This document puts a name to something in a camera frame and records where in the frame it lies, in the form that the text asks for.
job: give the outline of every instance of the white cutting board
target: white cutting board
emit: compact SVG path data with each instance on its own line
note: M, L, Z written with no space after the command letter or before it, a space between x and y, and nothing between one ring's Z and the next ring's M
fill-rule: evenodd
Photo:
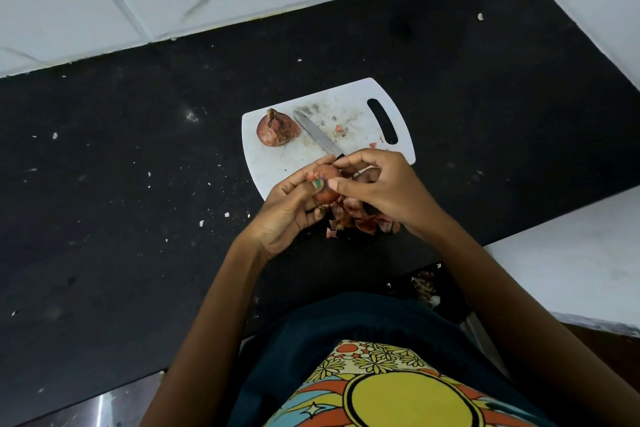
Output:
M378 120L367 105L370 98L377 99L387 113L397 134L397 144L385 142ZM300 137L282 147L263 145L258 140L255 130L269 108L275 108L293 120L293 110L301 111L320 127L345 155L369 147L370 142L377 142L378 149L402 152L409 164L415 162L411 136L402 115L382 87L373 78L366 78L242 115L244 159L262 199L266 199L271 188L278 182L300 167L326 155L320 144L302 126ZM342 133L335 131L336 124L342 126Z

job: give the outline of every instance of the knife blade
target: knife blade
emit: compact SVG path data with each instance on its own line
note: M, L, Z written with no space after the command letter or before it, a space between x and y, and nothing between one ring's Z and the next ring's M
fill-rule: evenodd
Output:
M324 150L329 154L333 154L336 160L340 157L344 157L344 152L333 143L333 141L327 137L327 135L320 130L320 128L309 120L309 118L298 110L293 110L293 116L298 120L298 123L320 144Z

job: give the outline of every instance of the hand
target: hand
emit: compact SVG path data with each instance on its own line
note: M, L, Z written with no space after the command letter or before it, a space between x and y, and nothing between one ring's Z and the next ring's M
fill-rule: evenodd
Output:
M333 163L353 180L332 178L329 187L378 208L424 239L425 228L434 225L444 211L431 197L404 155L381 149L361 149Z
M316 208L311 196L322 190L324 181L307 181L307 173L318 164L332 164L334 160L332 155L324 156L276 184L260 212L241 233L241 237L259 246L266 260L291 245L300 231L323 219L324 210Z

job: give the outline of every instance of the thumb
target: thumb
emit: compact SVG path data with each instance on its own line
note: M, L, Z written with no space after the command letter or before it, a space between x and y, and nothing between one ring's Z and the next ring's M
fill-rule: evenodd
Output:
M344 194L347 197L355 197L360 201L367 201L367 198L371 195L371 186L374 185L372 183L358 182L344 177L332 177L328 184L334 191Z
M291 191L284 200L283 207L286 211L296 212L300 206L307 201L308 197L313 196L316 192L322 191L324 188L324 181L316 179L313 181L307 181Z

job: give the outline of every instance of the t-shirt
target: t-shirt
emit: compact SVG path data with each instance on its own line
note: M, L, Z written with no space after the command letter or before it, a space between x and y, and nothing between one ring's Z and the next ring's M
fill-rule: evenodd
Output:
M232 379L233 427L552 425L455 325L372 294L286 315L245 345Z

